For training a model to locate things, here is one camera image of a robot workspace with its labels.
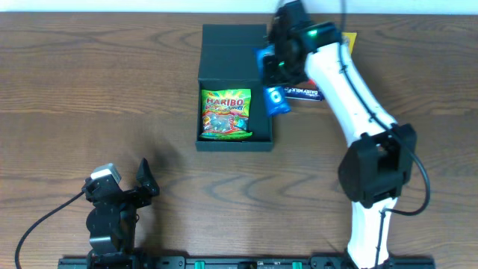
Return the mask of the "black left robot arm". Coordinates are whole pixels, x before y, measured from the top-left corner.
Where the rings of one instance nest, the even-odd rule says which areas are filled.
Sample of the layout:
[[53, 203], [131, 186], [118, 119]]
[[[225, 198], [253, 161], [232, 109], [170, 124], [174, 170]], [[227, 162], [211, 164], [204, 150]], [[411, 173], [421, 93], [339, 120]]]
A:
[[88, 214], [92, 250], [88, 268], [149, 268], [147, 255], [134, 247], [137, 210], [152, 204], [160, 193], [148, 161], [141, 160], [136, 174], [138, 186], [124, 191], [114, 164], [97, 167], [85, 180], [82, 191], [94, 209]]

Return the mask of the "blue Oreo cookie pack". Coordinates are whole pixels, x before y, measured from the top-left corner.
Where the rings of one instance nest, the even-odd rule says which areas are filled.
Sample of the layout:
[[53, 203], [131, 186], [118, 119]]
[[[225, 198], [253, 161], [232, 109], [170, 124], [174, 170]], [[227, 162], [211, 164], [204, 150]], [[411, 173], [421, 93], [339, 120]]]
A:
[[285, 97], [282, 74], [275, 55], [275, 46], [269, 45], [255, 52], [259, 75], [263, 86], [264, 103], [269, 117], [286, 114], [291, 107]]

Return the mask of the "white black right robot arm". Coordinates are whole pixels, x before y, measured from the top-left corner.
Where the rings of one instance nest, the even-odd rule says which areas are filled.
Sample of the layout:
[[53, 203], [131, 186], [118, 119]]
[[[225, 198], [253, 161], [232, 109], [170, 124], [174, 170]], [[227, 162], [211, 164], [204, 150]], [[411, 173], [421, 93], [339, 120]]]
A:
[[352, 268], [391, 266], [387, 250], [391, 215], [410, 180], [417, 135], [399, 125], [379, 104], [360, 75], [341, 26], [315, 23], [301, 1], [279, 5], [258, 58], [266, 87], [315, 83], [332, 109], [347, 142], [338, 168], [352, 205], [346, 248]]

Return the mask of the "green Haribo gummy bag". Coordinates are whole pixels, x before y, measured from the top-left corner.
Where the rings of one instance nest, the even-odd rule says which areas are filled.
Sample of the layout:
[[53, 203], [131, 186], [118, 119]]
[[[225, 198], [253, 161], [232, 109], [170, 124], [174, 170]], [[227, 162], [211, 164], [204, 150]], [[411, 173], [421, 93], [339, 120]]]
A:
[[248, 129], [250, 89], [202, 90], [202, 133], [208, 140], [243, 140]]

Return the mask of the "yellow Hacks candy bag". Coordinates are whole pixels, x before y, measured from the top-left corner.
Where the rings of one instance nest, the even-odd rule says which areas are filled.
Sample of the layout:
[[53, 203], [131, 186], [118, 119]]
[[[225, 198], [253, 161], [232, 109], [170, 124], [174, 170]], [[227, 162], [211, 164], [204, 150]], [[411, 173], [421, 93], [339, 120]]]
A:
[[353, 53], [353, 48], [356, 42], [357, 33], [356, 32], [343, 32], [342, 37], [344, 42], [347, 44], [348, 51], [350, 54]]

